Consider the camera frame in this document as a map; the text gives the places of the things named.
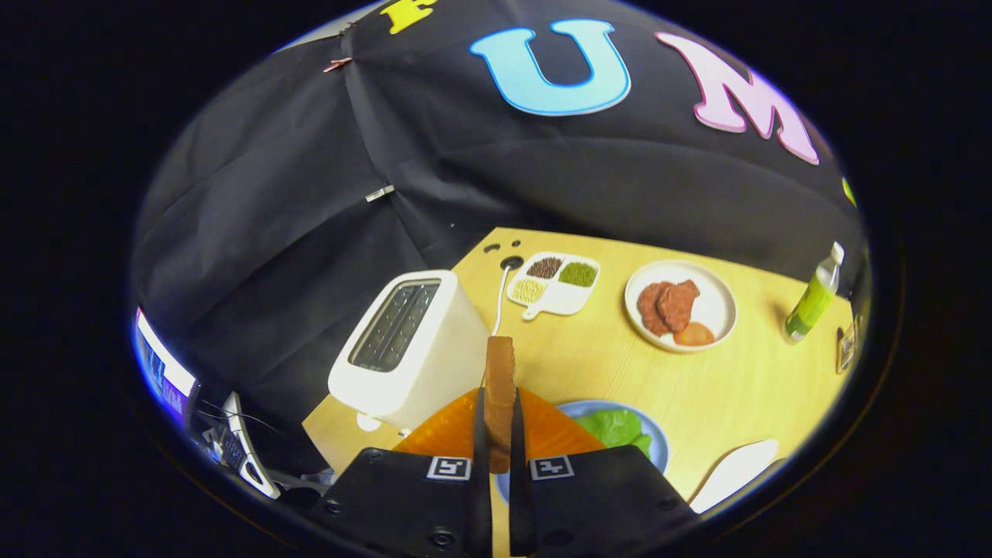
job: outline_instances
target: blue plate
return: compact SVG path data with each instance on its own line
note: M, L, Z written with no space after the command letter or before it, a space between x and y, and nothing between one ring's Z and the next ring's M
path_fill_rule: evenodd
M641 433L651 436L651 447L648 450L651 454L651 463L653 463L663 474L669 465L669 441L665 437L665 432L662 431L662 427L658 426L658 423L655 422L654 419L644 414L642 411L622 403L603 401L601 399L571 401L570 403L563 403L558 406L558 410L573 419L594 413L596 411L602 411L604 409L627 409L641 417ZM509 502L510 474L504 473L502 475L496 475L495 477L496 488L499 489L500 495L503 496L503 501Z

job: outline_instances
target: lettuce leaf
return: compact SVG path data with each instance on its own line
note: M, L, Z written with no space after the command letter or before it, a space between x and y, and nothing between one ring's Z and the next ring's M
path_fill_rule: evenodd
M644 452L644 456L651 459L651 436L647 434L641 434L634 441L630 443L632 446L637 446Z
M604 409L578 417L575 422L607 448L626 446L641 436L641 418L628 409Z

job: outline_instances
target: white sectioned dish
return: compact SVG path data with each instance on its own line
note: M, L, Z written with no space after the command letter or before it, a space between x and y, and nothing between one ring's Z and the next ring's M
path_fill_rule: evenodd
M561 260L561 265L558 267L555 275L547 279L543 279L541 277L527 274L527 271L531 269L532 265L547 257L553 257ZM588 287L579 287L578 285L562 283L560 281L561 272L568 266L569 263L584 263L595 269L596 277L592 280L592 285L589 285ZM534 254L531 259L527 260L523 267L521 267L517 272L517 275L514 276L513 280L510 281L510 284L506 286L506 298L527 307L527 310L524 311L522 316L525 322L530 322L541 312L548 312L550 314L558 314L561 316L571 316L585 307L585 303L592 295L592 290L596 288L596 283L599 282L599 275L601 273L602 268L599 266L599 262L592 258L584 258L561 252L538 252ZM528 303L527 301L519 299L514 295L514 289L516 288L517 283L527 280L534 281L545 286L544 293L533 303Z
M645 287L661 281L669 281L678 285L686 279L691 279L699 288L699 296L692 304L691 320L703 324L713 332L716 341L709 345L699 347L679 345L675 342L673 334L657 337L649 332L641 321L637 300ZM673 352L699 352L716 347L730 336L737 323L737 303L734 301L730 287L712 271L687 261L660 260L638 269L627 281L627 289L624 291L624 306L627 307L627 316L634 329L654 345Z

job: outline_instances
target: wooden table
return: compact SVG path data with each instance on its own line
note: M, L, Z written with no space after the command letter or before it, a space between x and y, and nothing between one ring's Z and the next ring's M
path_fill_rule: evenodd
M520 240L518 247L512 243ZM499 243L489 253L483 247ZM836 372L838 329L852 320L837 297L806 338L791 345L782 333L787 313L806 284L746 265L665 248L554 232L496 228L453 271L488 327L496 321L499 262L540 251L590 257L602 266L581 312L541 313L524 322L524 307L504 297L500 336L514 339L517 384L554 404L609 399L641 409L665 431L670 458L665 477L691 498L716 462L740 446L775 439L778 458L790 456L819 424L844 385ZM701 264L730 287L737 326L721 345L672 353L643 339L623 306L627 280L646 263L679 259ZM809 263L812 274L816 262ZM507 282L515 273L511 271ZM314 444L336 471L366 447L400 440L386 426L368 433L355 411L328 396L304 421ZM508 507L492 486L494 555L508 555Z

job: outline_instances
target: green bottle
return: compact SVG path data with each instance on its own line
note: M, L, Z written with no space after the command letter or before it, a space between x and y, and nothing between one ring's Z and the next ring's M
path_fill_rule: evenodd
M816 320L819 320L833 300L833 296L837 294L842 261L844 261L844 248L834 242L830 249L830 257L816 266L816 273L809 280L806 292L786 318L786 336L793 342L801 341L809 333Z

